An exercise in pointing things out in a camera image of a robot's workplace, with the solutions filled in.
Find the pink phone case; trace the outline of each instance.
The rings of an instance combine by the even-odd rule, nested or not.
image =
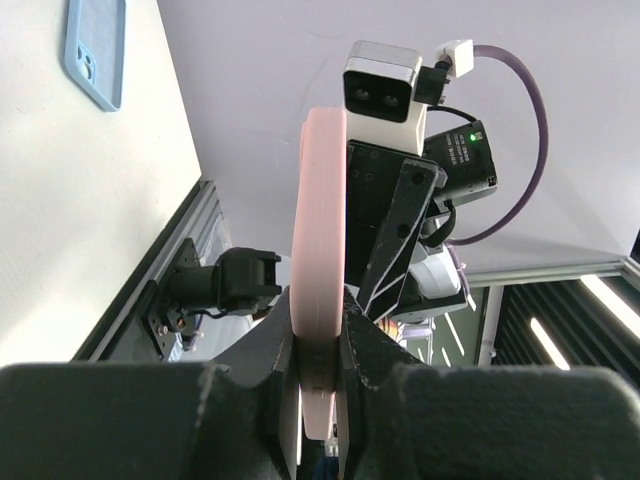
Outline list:
[[[300,141],[290,301],[305,432],[316,440],[331,433],[342,328],[346,188],[346,114],[341,108],[314,108]]]

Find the blue phone case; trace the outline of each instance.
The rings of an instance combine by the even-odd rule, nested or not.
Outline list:
[[[64,65],[105,111],[122,106],[126,0],[69,0]]]

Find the phone case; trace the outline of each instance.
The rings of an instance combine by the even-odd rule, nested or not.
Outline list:
[[[300,141],[289,290],[305,433],[314,440],[331,434],[342,327],[346,198],[346,114],[341,108],[314,108]]]
[[[64,65],[105,111],[122,106],[126,0],[69,0]]]

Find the black cylinder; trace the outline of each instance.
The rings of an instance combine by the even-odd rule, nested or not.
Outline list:
[[[181,268],[171,275],[171,297],[186,310],[212,308],[217,304],[215,266]]]

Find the camera lens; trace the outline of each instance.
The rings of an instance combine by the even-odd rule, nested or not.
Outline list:
[[[398,102],[398,97],[394,97],[393,95],[387,95],[382,101],[387,107],[397,107],[400,103]]]
[[[353,92],[353,96],[358,100],[369,100],[369,92],[362,88],[359,88],[355,92]]]

